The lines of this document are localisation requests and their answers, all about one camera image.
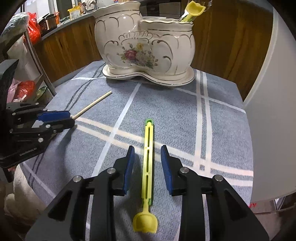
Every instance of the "white ceramic planter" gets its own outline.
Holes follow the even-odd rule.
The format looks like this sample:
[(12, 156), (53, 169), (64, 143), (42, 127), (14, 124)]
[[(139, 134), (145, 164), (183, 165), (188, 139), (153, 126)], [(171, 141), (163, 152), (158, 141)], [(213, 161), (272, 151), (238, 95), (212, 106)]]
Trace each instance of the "white ceramic planter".
[(144, 18), (139, 2), (98, 9), (95, 40), (112, 74), (143, 71), (160, 80), (178, 80), (190, 66), (195, 43), (192, 23)]

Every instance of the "table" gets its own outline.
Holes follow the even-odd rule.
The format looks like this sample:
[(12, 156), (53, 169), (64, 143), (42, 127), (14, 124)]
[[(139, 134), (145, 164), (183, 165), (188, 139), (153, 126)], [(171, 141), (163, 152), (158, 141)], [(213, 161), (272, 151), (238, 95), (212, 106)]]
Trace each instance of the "table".
[[(133, 145), (136, 160), (130, 190), (125, 197), (114, 197), (117, 239), (178, 240), (181, 197), (171, 197), (166, 190), (160, 162), (160, 147), (165, 144), (172, 156), (198, 174), (223, 175), (249, 204), (252, 143), (234, 83), (198, 70), (193, 82), (179, 88), (158, 86), (142, 77), (108, 80), (102, 75), (104, 65), (103, 61), (93, 62), (58, 86), (57, 95), (47, 106), (48, 110), (69, 110), (74, 115), (99, 96), (113, 92), (78, 118), (77, 126), (58, 134), (44, 154), (21, 164), (40, 199), (49, 204), (73, 176), (96, 176), (125, 156), (129, 145)], [(148, 118), (155, 125), (154, 196), (150, 211), (158, 219), (156, 234), (132, 230), (133, 217), (142, 210), (141, 165)], [(205, 221), (209, 238), (207, 215)]]

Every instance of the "kitchen counter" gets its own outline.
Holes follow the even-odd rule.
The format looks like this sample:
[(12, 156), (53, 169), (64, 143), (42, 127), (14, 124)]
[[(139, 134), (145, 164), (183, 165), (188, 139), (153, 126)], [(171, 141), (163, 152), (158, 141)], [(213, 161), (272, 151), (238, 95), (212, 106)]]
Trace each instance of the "kitchen counter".
[(64, 22), (59, 23), (59, 24), (57, 25), (57, 28), (55, 28), (54, 30), (52, 30), (52, 31), (50, 31), (49, 33), (45, 34), (45, 35), (41, 38), (41, 41), (45, 40), (45, 39), (46, 39), (47, 37), (49, 37), (50, 35), (52, 35), (52, 34), (58, 32), (58, 31), (60, 31), (61, 29), (65, 28), (65, 27), (67, 27), (67, 26), (69, 26), (69, 25), (71, 25), (71, 24), (73, 24), (73, 23), (76, 23), (76, 22), (81, 21), (81, 20), (83, 20), (83, 19), (85, 19), (85, 18), (89, 18), (89, 17), (93, 16), (95, 11), (96, 11), (96, 10), (90, 10), (89, 12), (86, 12), (86, 14), (82, 14), (81, 17), (79, 17), (79, 18), (75, 18), (75, 19), (73, 19), (73, 20), (67, 19), (67, 20), (64, 21)]
[[(243, 99), (262, 67), (273, 25), (273, 13), (249, 1), (216, 1), (192, 28), (191, 67), (235, 82)], [(65, 21), (34, 46), (51, 82), (102, 59), (95, 41), (94, 12)]]

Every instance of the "yellow spoon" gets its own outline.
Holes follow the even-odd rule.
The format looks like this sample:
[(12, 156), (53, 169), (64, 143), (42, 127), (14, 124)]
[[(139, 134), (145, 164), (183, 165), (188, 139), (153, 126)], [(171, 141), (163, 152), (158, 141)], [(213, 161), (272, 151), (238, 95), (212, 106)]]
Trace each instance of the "yellow spoon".
[(179, 22), (192, 22), (197, 16), (205, 11), (205, 6), (200, 5), (194, 1), (187, 4), (185, 13), (179, 19)]
[(157, 218), (149, 212), (152, 198), (152, 168), (153, 168), (153, 123), (152, 120), (146, 121), (145, 141), (144, 141), (144, 160), (142, 176), (142, 199), (143, 212), (137, 213), (133, 218), (133, 230), (135, 232), (156, 233)]

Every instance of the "floral pattern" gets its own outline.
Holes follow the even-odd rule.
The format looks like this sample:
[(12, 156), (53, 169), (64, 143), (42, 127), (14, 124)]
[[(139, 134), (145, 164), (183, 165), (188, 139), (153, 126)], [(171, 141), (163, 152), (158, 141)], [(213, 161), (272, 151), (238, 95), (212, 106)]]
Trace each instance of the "floral pattern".
[(124, 63), (136, 64), (150, 69), (158, 65), (158, 59), (155, 59), (152, 52), (150, 50), (143, 50), (143, 43), (137, 43), (136, 47), (133, 47), (131, 43), (128, 44), (130, 49), (122, 47), (124, 52), (122, 54), (117, 53), (117, 55), (121, 56), (121, 60)]

